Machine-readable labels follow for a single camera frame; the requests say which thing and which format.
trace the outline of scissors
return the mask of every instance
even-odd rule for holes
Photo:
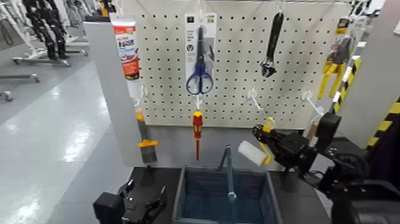
[[[205,70],[204,52],[203,52],[203,27],[198,30],[197,40],[197,59],[195,64],[195,72],[186,82],[186,90],[192,95],[206,94],[213,88],[213,79]]]

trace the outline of packaging card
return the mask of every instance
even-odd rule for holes
[[[185,14],[185,63],[186,80],[193,74],[197,58],[197,40],[198,29],[202,26],[204,29],[204,58],[206,71],[213,76],[214,67],[214,49],[217,33],[217,15],[216,13],[187,13]]]

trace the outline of blue basket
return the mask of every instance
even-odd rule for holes
[[[282,223],[268,172],[234,170],[233,183],[237,199],[232,206],[227,197],[226,169],[183,168],[173,223]]]

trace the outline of blue scissors handle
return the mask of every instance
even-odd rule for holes
[[[203,89],[203,81],[207,80],[207,89]],[[195,83],[196,89],[191,89],[190,83]],[[193,95],[206,94],[213,88],[214,82],[210,74],[205,71],[205,64],[196,64],[195,72],[186,82],[186,90]]]

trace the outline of pegboard hook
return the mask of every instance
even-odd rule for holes
[[[149,95],[149,91],[147,90],[146,86],[142,85],[140,87],[140,97],[137,99],[135,107],[139,106],[140,103],[142,102],[143,98],[147,97]]]
[[[252,99],[258,110],[263,110],[263,108],[261,108],[260,105],[258,104],[256,98],[257,98],[257,91],[254,88],[252,88],[247,93],[247,99]]]
[[[200,110],[200,105],[203,103],[203,100],[200,98],[201,94],[196,95],[196,109]]]
[[[317,116],[323,116],[325,113],[324,112],[325,109],[321,106],[316,107],[315,104],[311,101],[312,97],[313,97],[313,93],[310,90],[307,90],[307,91],[303,92],[303,94],[301,95],[301,100],[308,101],[311,104],[311,106],[313,107],[313,109],[315,110],[315,112],[317,112]]]
[[[120,15],[120,16],[124,16],[124,11],[123,11],[123,2],[124,0],[115,0],[115,6],[116,6],[116,8],[117,8],[117,13]]]
[[[286,4],[286,0],[276,0],[276,4],[277,4],[278,12],[282,13],[283,8],[285,7],[285,4]]]

